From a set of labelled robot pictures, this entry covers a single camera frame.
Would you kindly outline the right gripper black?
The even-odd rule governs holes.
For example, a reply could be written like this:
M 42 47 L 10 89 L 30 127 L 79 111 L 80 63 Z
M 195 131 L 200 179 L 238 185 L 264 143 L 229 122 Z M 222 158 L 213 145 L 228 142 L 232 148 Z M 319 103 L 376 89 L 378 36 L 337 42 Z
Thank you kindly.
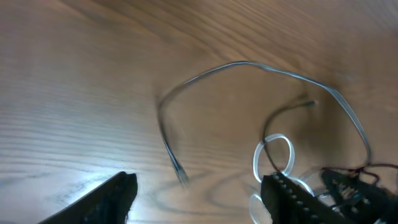
M 378 187 L 379 176 L 370 173 L 374 182 L 367 183 L 359 173 L 344 174 L 332 169 L 323 169 L 320 177 L 335 204 L 333 210 L 340 212 L 354 223 L 397 224 L 397 195 Z

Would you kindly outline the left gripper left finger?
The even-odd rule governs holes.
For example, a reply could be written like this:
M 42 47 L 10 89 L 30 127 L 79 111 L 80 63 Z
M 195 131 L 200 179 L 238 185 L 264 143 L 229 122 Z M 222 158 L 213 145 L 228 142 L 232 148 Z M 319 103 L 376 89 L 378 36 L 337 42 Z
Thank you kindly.
M 137 175 L 119 172 L 40 224 L 126 224 L 137 191 Z

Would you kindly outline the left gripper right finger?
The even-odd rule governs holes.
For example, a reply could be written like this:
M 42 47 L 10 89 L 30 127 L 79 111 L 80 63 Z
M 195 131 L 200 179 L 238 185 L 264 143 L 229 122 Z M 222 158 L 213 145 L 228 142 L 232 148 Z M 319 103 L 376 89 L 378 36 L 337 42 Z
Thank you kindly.
M 353 224 L 280 172 L 262 178 L 261 200 L 275 224 Z

